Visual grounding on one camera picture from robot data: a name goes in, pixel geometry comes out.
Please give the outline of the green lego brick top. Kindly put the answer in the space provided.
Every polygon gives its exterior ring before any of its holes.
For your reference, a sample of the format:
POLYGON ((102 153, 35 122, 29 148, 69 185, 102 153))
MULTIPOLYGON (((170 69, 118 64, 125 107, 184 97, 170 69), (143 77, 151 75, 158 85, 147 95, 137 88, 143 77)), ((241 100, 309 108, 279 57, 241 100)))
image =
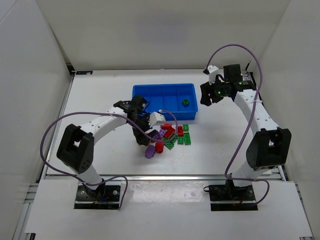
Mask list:
POLYGON ((183 124, 182 125, 182 130, 183 130, 183 132, 188 132, 190 130, 189 125, 188 124, 183 124))

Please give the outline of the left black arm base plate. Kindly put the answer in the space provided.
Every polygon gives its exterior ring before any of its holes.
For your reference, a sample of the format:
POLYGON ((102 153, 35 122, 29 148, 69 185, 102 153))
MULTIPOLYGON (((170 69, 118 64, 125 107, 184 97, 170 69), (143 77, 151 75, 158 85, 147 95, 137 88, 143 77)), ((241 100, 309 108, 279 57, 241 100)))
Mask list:
POLYGON ((92 190, 79 183, 73 208, 76 210, 119 210, 120 203, 120 184, 104 184, 92 190))

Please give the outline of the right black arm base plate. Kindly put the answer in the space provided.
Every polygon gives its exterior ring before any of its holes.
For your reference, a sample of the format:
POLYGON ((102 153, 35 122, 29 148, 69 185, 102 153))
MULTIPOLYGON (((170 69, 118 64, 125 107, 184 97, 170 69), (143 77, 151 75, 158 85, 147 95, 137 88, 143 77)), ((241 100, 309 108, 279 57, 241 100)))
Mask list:
POLYGON ((256 196, 252 185, 236 189, 226 184, 208 185, 203 188, 209 194, 212 212, 257 211, 256 196))

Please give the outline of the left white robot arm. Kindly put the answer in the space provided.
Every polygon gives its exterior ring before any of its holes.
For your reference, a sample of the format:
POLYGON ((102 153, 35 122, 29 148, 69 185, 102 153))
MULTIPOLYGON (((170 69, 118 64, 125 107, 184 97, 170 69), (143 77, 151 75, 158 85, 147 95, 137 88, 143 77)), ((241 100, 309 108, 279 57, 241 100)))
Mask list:
POLYGON ((116 128, 133 121, 144 132, 149 131, 150 114, 145 112, 148 101, 135 95, 130 101, 118 101, 108 111, 82 125, 68 125, 63 133, 57 150, 57 158, 61 160, 84 181, 85 192, 94 200, 105 195, 105 184, 92 166, 95 144, 116 128))

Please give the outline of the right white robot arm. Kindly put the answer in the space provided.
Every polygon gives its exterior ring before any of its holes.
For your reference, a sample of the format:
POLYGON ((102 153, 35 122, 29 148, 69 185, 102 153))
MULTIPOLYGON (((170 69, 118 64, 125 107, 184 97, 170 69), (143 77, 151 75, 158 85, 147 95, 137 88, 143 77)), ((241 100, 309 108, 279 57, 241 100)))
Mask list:
POLYGON ((209 80, 200 85, 200 103, 210 106, 231 98, 250 125, 253 138, 245 153, 246 161, 229 175, 236 188, 247 187, 266 171, 286 162, 292 134, 270 117, 258 100, 254 83, 243 78, 239 64, 224 66, 223 70, 209 65, 204 73, 209 80))

